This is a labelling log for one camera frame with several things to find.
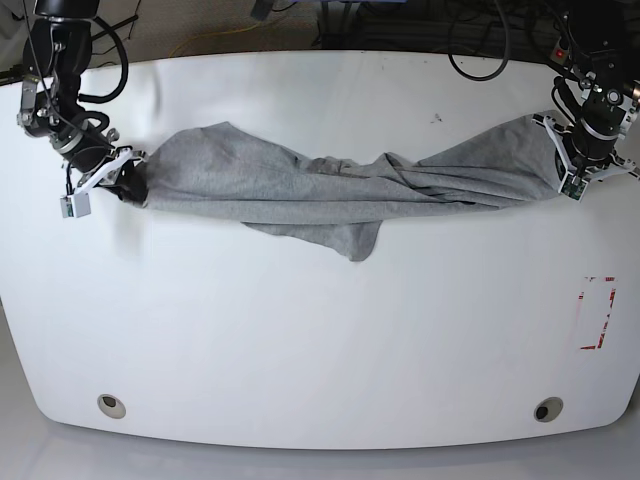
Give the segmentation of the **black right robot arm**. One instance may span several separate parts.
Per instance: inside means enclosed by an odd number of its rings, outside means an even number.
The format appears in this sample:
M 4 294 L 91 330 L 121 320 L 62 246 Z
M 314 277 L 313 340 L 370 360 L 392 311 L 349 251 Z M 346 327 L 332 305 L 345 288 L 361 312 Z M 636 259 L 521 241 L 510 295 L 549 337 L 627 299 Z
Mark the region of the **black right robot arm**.
M 23 50 L 18 124 L 32 138 L 47 137 L 66 162 L 63 208 L 70 215 L 74 214 L 71 203 L 80 193 L 79 187 L 90 183 L 121 201 L 138 205 L 148 195 L 146 180 L 137 167 L 145 154 L 115 146 L 118 132 L 109 127 L 109 117 L 82 106 L 115 100 L 124 91 L 129 77 L 124 44 L 115 29 L 98 16 L 98 8 L 97 1 L 36 2 L 36 19 L 27 24 Z M 93 55 L 92 24 L 113 40 L 121 64 L 119 82 L 106 95 L 80 92 L 81 75 Z M 73 170 L 81 174 L 79 187 L 72 185 Z

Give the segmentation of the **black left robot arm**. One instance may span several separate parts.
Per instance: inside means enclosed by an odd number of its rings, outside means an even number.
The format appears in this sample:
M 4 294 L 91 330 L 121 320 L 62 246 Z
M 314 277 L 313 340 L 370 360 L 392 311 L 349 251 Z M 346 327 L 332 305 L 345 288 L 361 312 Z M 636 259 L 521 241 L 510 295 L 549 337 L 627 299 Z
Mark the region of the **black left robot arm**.
M 639 116 L 639 50 L 632 46 L 621 1 L 571 1 L 558 19 L 567 43 L 552 93 L 568 110 L 569 124 L 547 114 L 533 122 L 544 128 L 556 153 L 558 192 L 579 200 L 587 186 L 615 175 L 639 176 L 621 158 L 616 143 Z

